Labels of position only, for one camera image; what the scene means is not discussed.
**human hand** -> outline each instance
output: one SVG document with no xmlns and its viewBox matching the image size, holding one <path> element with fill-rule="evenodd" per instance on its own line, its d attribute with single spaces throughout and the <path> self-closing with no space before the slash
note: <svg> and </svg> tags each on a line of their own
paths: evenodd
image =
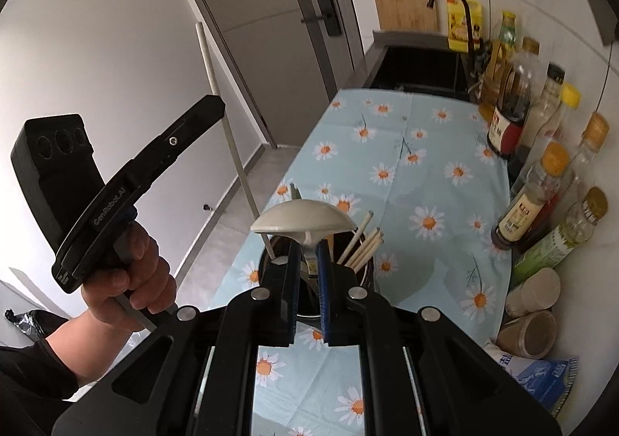
<svg viewBox="0 0 619 436">
<path fill-rule="evenodd" d="M 102 323 L 119 330 L 140 331 L 144 326 L 130 317 L 114 297 L 131 289 L 129 302 L 133 308 L 158 313 L 174 303 L 176 281 L 169 274 L 168 262 L 159 256 L 157 242 L 140 224 L 131 224 L 127 240 L 134 260 L 131 265 L 92 274 L 82 284 L 82 298 Z"/>
</svg>

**faucet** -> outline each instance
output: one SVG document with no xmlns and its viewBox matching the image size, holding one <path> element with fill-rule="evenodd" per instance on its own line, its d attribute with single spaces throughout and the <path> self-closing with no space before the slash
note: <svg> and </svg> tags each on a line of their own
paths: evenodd
<svg viewBox="0 0 619 436">
<path fill-rule="evenodd" d="M 436 0 L 428 0 L 428 8 L 434 8 Z M 475 41 L 473 39 L 473 23 L 470 17 L 470 7 L 466 0 L 461 0 L 466 17 L 466 30 L 469 36 L 469 74 L 475 78 Z"/>
</svg>

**metal pole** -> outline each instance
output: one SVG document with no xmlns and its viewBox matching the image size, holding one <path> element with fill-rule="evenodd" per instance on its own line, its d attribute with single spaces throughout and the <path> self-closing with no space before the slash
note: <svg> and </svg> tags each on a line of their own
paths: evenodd
<svg viewBox="0 0 619 436">
<path fill-rule="evenodd" d="M 213 93 L 213 95 L 220 95 L 219 85 L 217 84 L 217 79 L 215 78 L 213 61 L 210 58 L 209 45 L 206 41 L 206 34 L 204 33 L 204 27 L 202 25 L 202 22 L 196 23 L 196 31 L 197 38 L 200 41 L 200 51 L 202 51 L 202 59 L 204 60 L 206 75 L 209 77 L 211 92 Z M 258 206 L 256 206 L 254 196 L 251 194 L 250 184 L 247 182 L 247 176 L 245 175 L 243 162 L 241 162 L 241 158 L 238 154 L 238 149 L 236 148 L 236 142 L 234 142 L 234 136 L 232 135 L 232 128 L 230 127 L 230 121 L 228 120 L 227 113 L 224 113 L 224 117 L 222 118 L 222 125 L 224 126 L 224 134 L 226 136 L 226 141 L 228 142 L 228 148 L 230 148 L 230 155 L 232 155 L 234 167 L 236 167 L 236 173 L 238 174 L 241 186 L 243 187 L 243 191 L 245 192 L 245 196 L 247 197 L 247 202 L 250 205 L 251 213 L 254 215 L 254 219 L 258 219 L 258 217 L 260 216 L 260 212 L 258 211 Z M 270 244 L 270 240 L 265 233 L 262 233 L 261 236 L 262 241 L 264 241 L 264 247 L 268 253 L 268 256 L 270 257 L 270 259 L 273 260 L 275 258 L 275 253 L 273 252 L 273 247 Z"/>
</svg>

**light blue tablecloth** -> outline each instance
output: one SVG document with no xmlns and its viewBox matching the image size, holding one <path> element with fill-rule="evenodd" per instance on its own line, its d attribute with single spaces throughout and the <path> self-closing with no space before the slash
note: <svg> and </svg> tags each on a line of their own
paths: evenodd
<svg viewBox="0 0 619 436">
<path fill-rule="evenodd" d="M 486 133 L 472 104 L 341 91 L 267 208 L 290 199 L 292 181 L 304 198 L 349 209 L 357 224 L 373 210 L 367 231 L 385 233 L 375 257 L 381 293 L 411 311 L 436 306 L 482 344 L 498 332 L 510 279 L 508 251 L 490 241 L 508 179 Z M 211 308 L 256 285 L 262 249 L 250 234 Z M 274 423 L 276 436 L 282 427 L 293 436 L 363 434 L 362 395 L 357 348 L 329 348 L 306 325 L 290 348 L 260 351 L 255 413 Z"/>
</svg>

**kitchen sink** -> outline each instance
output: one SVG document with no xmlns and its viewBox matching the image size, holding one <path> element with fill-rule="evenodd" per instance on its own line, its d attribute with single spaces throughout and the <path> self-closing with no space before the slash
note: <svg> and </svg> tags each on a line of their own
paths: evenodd
<svg viewBox="0 0 619 436">
<path fill-rule="evenodd" d="M 369 87 L 470 100 L 461 54 L 451 50 L 389 46 Z"/>
</svg>

